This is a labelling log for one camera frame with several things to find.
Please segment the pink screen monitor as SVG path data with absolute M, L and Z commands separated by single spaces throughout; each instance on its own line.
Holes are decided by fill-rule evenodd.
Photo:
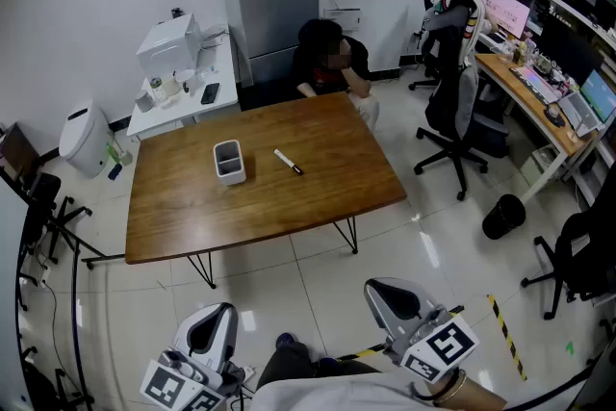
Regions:
M 526 27 L 530 8 L 517 0 L 483 0 L 486 12 L 492 15 L 498 26 L 519 39 Z

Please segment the white trash bin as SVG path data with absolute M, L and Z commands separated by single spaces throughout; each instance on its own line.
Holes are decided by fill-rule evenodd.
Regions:
M 88 178 L 96 177 L 105 167 L 113 142 L 107 118 L 92 99 L 77 103 L 64 121 L 59 154 Z

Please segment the black grey office chair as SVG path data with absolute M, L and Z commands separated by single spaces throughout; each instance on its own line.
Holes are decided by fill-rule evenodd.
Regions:
M 506 138 L 509 134 L 500 111 L 479 99 L 479 76 L 475 66 L 475 52 L 471 64 L 460 67 L 449 52 L 450 40 L 439 43 L 440 83 L 429 97 L 425 109 L 428 127 L 417 129 L 416 137 L 428 139 L 440 147 L 440 151 L 419 161 L 414 172 L 420 175 L 434 163 L 452 161 L 460 191 L 457 199 L 462 201 L 467 193 L 467 181 L 462 161 L 478 164 L 479 171 L 488 171 L 483 154 L 503 158 L 508 154 Z

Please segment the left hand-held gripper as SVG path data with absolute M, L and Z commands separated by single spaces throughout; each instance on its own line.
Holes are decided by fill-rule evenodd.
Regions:
M 240 394 L 245 372 L 232 362 L 236 308 L 209 305 L 184 319 L 159 358 L 149 362 L 141 394 L 163 411 L 219 411 Z

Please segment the black metal stand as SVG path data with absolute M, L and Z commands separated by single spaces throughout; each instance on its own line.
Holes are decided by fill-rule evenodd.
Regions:
M 80 405 L 85 405 L 87 411 L 93 411 L 92 406 L 95 403 L 94 397 L 90 394 L 87 380 L 85 378 L 84 369 L 81 358 L 81 347 L 79 338 L 79 327 L 77 323 L 77 278 L 78 278 L 78 261 L 80 260 L 81 250 L 86 249 L 93 254 L 92 257 L 85 258 L 83 263 L 89 270 L 93 269 L 93 265 L 96 263 L 111 262 L 120 259 L 124 259 L 124 254 L 108 255 L 104 254 L 98 249 L 94 248 L 91 244 L 87 243 L 78 235 L 69 231 L 62 220 L 55 218 L 51 213 L 45 211 L 37 201 L 35 201 L 30 195 L 23 191 L 23 189 L 17 185 L 17 183 L 6 172 L 3 166 L 0 166 L 0 179 L 21 199 L 27 206 L 27 209 L 32 209 L 37 215 L 42 217 L 48 224 L 52 225 L 52 229 L 58 232 L 72 249 L 72 266 L 71 266 L 71 291 L 70 291 L 70 323 L 71 323 L 71 337 L 73 343 L 73 354 L 75 359 L 75 366 L 78 374 L 79 384 L 75 385 L 78 390 L 79 396 L 72 401 L 68 401 L 64 395 L 64 387 L 62 385 L 62 378 L 66 375 L 63 368 L 57 371 L 57 385 L 58 385 L 58 400 L 61 402 L 61 411 L 77 411 Z

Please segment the silver laptop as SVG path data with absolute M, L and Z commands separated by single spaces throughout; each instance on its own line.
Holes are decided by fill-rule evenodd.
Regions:
M 578 91 L 558 101 L 576 135 L 582 138 L 602 128 L 616 110 L 616 93 L 603 77 L 593 70 Z

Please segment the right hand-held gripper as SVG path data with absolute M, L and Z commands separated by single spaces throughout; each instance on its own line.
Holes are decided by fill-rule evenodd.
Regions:
M 420 284 L 400 278 L 371 278 L 364 296 L 397 365 L 428 383 L 455 370 L 479 346 L 460 315 L 438 306 Z

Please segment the brown cabinet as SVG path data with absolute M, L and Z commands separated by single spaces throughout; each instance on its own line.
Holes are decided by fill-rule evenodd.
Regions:
M 27 181 L 41 165 L 41 157 L 16 122 L 0 139 L 0 167 L 14 181 Z

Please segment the pastel keyboard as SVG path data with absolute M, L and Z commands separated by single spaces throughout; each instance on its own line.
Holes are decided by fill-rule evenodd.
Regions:
M 544 105 L 551 105 L 559 100 L 559 96 L 550 84 L 532 68 L 527 66 L 511 67 L 510 71 Z

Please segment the green spray bottle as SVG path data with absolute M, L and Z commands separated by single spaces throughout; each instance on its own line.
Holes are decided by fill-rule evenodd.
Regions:
M 116 149 L 112 144 L 106 144 L 108 154 L 117 163 L 124 167 L 129 166 L 133 161 L 133 156 L 129 151 Z

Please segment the curved wooden desk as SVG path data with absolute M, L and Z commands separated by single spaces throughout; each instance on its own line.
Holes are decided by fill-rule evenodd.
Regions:
M 503 63 L 497 54 L 476 54 L 475 62 L 477 68 L 506 92 L 555 147 L 555 158 L 539 178 L 529 186 L 528 190 L 520 196 L 520 200 L 527 204 L 553 179 L 561 168 L 564 170 L 561 179 L 567 181 L 573 174 L 579 159 L 586 150 L 590 149 L 599 133 L 591 131 L 584 138 L 578 138 L 576 142 L 573 142 L 568 136 L 569 133 L 574 134 L 574 129 L 570 123 L 566 121 L 563 127 L 556 127 L 550 123 L 544 114 L 545 106 L 532 95 L 529 88 L 514 76 L 511 71 L 514 64 Z

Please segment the black mesh office chair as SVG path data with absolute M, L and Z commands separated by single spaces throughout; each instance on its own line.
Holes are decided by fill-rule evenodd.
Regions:
M 424 66 L 424 76 L 426 80 L 409 84 L 408 88 L 410 90 L 415 90 L 417 87 L 436 88 L 439 85 L 439 48 L 437 45 L 440 43 L 443 33 L 443 27 L 428 31 L 427 38 L 421 47 L 421 63 Z

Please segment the white side table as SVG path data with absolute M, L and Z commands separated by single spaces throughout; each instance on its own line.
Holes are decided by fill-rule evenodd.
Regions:
M 235 47 L 229 35 L 216 38 L 212 48 L 199 53 L 197 70 L 201 67 L 213 66 L 218 73 L 206 80 L 196 78 L 196 86 L 190 93 L 183 89 L 162 105 L 155 100 L 149 83 L 143 80 L 142 89 L 147 90 L 154 101 L 154 107 L 147 113 L 142 113 L 134 107 L 126 134 L 139 141 L 169 132 L 181 127 L 187 127 L 205 121 L 215 116 L 232 114 L 241 110 L 235 74 Z M 219 91 L 213 104 L 202 105 L 201 96 L 205 86 L 219 83 Z

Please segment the white grey pen holder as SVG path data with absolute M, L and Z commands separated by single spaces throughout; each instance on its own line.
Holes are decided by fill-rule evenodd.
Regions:
M 245 181 L 246 173 L 240 143 L 229 140 L 213 148 L 215 171 L 222 185 L 234 186 Z

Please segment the black hairpin table leg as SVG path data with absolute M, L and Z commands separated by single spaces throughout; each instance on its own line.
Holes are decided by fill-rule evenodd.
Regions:
M 204 262 L 200 254 L 189 255 L 188 261 L 192 267 L 197 271 L 202 280 L 214 290 L 217 285 L 214 282 L 213 265 L 212 265 L 212 253 L 208 251 L 205 254 L 207 262 Z
M 357 231 L 355 217 L 346 218 L 347 232 L 344 231 L 336 221 L 332 222 L 332 225 L 345 239 L 346 243 L 351 248 L 351 252 L 356 255 L 358 253 Z

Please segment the yellow black floor tape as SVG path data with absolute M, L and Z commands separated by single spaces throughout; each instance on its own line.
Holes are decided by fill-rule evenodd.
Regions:
M 465 310 L 465 307 L 463 305 L 457 305 L 457 306 L 453 307 L 452 309 L 450 309 L 449 312 L 453 316 L 457 316 L 458 314 L 462 313 L 464 310 Z M 337 360 L 339 362 L 356 360 L 356 359 L 359 359 L 359 358 L 363 358 L 363 357 L 367 357 L 367 356 L 370 356 L 370 355 L 377 354 L 379 352 L 383 352 L 386 347 L 387 347 L 386 344 L 378 344 L 378 345 L 375 345 L 373 347 L 368 347 L 366 349 L 363 349 L 363 350 L 361 350 L 359 352 L 355 352 L 355 353 L 351 353 L 351 354 L 340 356 L 340 357 L 337 358 Z

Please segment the striped plush toy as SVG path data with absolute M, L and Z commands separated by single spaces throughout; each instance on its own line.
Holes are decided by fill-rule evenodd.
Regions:
M 429 0 L 422 28 L 439 35 L 439 42 L 450 40 L 449 52 L 460 67 L 471 64 L 470 57 L 484 31 L 486 8 L 483 0 Z

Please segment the white black pen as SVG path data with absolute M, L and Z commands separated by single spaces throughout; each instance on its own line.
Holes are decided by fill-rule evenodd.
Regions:
M 296 174 L 303 174 L 303 170 L 295 162 L 293 162 L 286 155 L 284 155 L 279 149 L 274 149 L 273 153 L 280 161 L 282 161 L 286 166 L 292 169 Z

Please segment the person's white shirt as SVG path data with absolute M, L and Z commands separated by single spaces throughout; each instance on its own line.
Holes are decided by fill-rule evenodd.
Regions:
M 389 373 L 277 380 L 260 388 L 249 411 L 434 411 Z

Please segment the person's right forearm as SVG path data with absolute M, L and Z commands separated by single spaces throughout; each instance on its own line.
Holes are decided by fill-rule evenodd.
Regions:
M 446 372 L 426 383 L 427 392 L 413 390 L 416 398 L 449 411 L 502 411 L 507 401 L 468 377 L 462 369 Z

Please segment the black swivel chair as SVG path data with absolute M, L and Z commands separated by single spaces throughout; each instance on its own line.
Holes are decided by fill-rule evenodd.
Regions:
M 61 185 L 62 181 L 59 177 L 41 172 L 37 175 L 30 174 L 26 176 L 24 191 L 45 214 L 50 215 L 61 226 L 66 226 L 80 215 L 91 217 L 92 210 L 86 206 L 80 206 L 72 211 L 68 211 L 67 206 L 74 204 L 74 198 L 69 195 L 64 198 L 60 209 L 57 209 L 56 196 L 60 191 Z M 48 258 L 54 265 L 57 265 L 58 259 L 55 257 L 55 248 L 59 237 L 64 236 L 64 233 L 54 223 L 50 222 L 45 215 L 32 208 L 28 209 L 24 228 L 23 243 L 26 246 L 37 244 L 43 237 L 43 229 L 46 229 L 47 233 L 52 234 Z

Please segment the black waste bin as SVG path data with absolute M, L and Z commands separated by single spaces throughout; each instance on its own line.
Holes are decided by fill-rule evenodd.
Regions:
M 513 194 L 504 194 L 482 222 L 482 231 L 490 240 L 498 240 L 520 227 L 526 220 L 523 202 Z

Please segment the black monitor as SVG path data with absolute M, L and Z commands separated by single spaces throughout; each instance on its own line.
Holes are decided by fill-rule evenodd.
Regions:
M 579 86 L 603 64 L 602 55 L 554 15 L 546 17 L 537 46 L 542 55 L 556 62 Z

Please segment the printed cardboard box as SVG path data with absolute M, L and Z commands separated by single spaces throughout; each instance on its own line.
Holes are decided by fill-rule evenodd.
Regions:
M 529 186 L 534 185 L 548 169 L 557 156 L 552 144 L 533 150 L 520 168 L 520 172 Z

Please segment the white box appliance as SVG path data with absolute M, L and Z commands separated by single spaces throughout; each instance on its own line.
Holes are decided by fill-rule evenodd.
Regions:
M 137 51 L 148 79 L 196 69 L 201 50 L 201 30 L 192 13 L 154 26 Z

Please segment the person's dark trousers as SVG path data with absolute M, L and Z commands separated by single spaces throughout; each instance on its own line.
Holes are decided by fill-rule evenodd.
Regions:
M 258 380 L 257 389 L 272 382 L 289 379 L 326 378 L 378 373 L 378 370 L 355 360 L 339 362 L 332 358 L 313 363 L 311 352 L 305 344 L 295 341 L 275 349 Z

